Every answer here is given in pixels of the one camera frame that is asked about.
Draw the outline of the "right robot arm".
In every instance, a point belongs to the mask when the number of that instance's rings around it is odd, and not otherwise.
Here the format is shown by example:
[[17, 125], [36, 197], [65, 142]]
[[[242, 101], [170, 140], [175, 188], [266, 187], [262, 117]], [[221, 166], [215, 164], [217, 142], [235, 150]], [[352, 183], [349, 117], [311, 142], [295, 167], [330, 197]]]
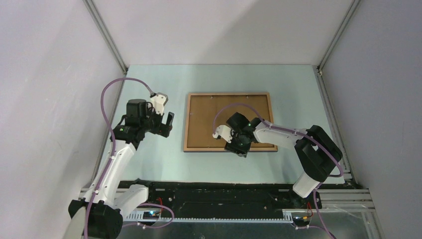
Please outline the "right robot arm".
[[292, 149], [296, 152], [303, 173], [293, 184], [289, 200], [295, 208], [304, 207], [309, 195], [328, 177], [341, 177], [344, 172], [339, 164], [343, 155], [328, 134], [318, 125], [309, 129], [291, 129], [273, 124], [260, 117], [248, 120], [234, 113], [225, 124], [219, 125], [212, 134], [224, 139], [224, 149], [240, 157], [246, 157], [253, 143], [268, 143]]

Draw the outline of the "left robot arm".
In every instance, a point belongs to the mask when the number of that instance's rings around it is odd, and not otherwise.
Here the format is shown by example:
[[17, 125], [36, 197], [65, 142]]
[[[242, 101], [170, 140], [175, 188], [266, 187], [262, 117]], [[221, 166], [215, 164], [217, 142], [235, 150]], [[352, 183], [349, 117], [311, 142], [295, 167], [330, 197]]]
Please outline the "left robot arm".
[[152, 207], [157, 193], [144, 185], [134, 184], [119, 197], [116, 196], [121, 178], [147, 133], [168, 137], [174, 114], [169, 112], [162, 122], [167, 96], [156, 94], [149, 101], [132, 99], [126, 104], [126, 113], [112, 129], [108, 160], [94, 178], [87, 192], [79, 200], [72, 200], [68, 211], [73, 222], [81, 220], [76, 237], [115, 239], [123, 220], [139, 205]]

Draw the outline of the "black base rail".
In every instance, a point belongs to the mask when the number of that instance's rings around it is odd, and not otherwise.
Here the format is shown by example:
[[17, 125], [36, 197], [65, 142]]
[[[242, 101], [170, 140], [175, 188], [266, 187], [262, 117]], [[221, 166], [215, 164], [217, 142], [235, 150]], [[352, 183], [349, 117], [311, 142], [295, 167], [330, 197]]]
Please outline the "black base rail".
[[162, 203], [180, 220], [283, 219], [287, 210], [322, 208], [319, 194], [301, 198], [291, 184], [182, 183], [136, 179], [120, 181], [118, 189], [136, 184], [148, 187], [148, 203]]

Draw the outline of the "aluminium base frame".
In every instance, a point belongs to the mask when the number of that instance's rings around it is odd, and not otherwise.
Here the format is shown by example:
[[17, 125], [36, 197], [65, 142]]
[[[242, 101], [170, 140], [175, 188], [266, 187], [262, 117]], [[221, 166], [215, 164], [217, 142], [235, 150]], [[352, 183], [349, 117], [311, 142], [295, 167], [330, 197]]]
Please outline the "aluminium base frame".
[[82, 235], [115, 239], [123, 221], [133, 219], [153, 222], [281, 222], [304, 227], [305, 222], [322, 212], [361, 212], [367, 233], [381, 238], [375, 207], [367, 189], [347, 184], [323, 186], [307, 197], [293, 191], [291, 184], [228, 184], [127, 181], [112, 190], [111, 198], [95, 196], [82, 190], [79, 199], [68, 207], [71, 217], [80, 208]]

